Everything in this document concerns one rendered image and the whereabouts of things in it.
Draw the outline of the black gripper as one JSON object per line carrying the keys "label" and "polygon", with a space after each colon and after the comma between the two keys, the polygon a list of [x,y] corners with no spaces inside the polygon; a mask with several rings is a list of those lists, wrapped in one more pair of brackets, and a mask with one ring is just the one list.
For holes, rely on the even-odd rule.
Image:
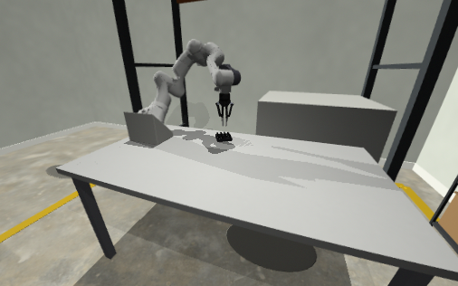
{"label": "black gripper", "polygon": [[[220,111],[220,108],[219,108],[219,103],[222,106],[222,115],[221,115],[221,111]],[[229,115],[228,115],[228,105],[229,104],[230,104],[231,107],[230,107]],[[222,127],[224,126],[224,107],[225,107],[225,126],[227,126],[228,117],[230,117],[231,111],[232,111],[232,107],[234,105],[230,101],[230,93],[228,93],[228,94],[220,93],[219,94],[219,101],[215,105],[217,106],[219,117],[222,118]]]}

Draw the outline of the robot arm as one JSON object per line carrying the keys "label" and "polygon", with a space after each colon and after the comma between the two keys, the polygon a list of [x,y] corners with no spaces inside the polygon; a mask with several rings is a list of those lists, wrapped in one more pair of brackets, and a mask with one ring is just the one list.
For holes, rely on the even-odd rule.
{"label": "robot arm", "polygon": [[[215,43],[203,44],[203,42],[192,39],[188,42],[186,48],[187,51],[184,51],[179,56],[172,68],[175,79],[162,71],[157,71],[155,73],[153,79],[157,86],[155,101],[149,105],[149,109],[144,108],[138,113],[153,114],[164,124],[171,103],[171,97],[168,93],[177,98],[184,96],[184,79],[194,63],[200,66],[208,65],[213,83],[217,86],[215,87],[215,91],[228,94],[231,92],[231,86],[240,83],[240,72],[233,69],[230,64],[222,64],[224,61],[224,53]],[[217,68],[218,66],[219,69]]]}

